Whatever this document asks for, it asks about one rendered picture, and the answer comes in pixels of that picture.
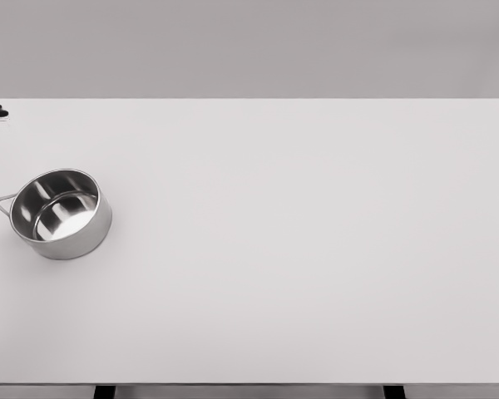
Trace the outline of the stainless steel saucepan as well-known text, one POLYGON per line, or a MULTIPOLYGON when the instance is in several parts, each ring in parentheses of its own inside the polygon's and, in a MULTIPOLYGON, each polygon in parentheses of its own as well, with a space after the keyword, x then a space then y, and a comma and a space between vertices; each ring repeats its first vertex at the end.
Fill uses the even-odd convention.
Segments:
POLYGON ((75 169, 47 171, 17 193, 0 196, 0 212, 23 242, 52 260, 89 254, 104 241, 112 223, 100 185, 75 169))

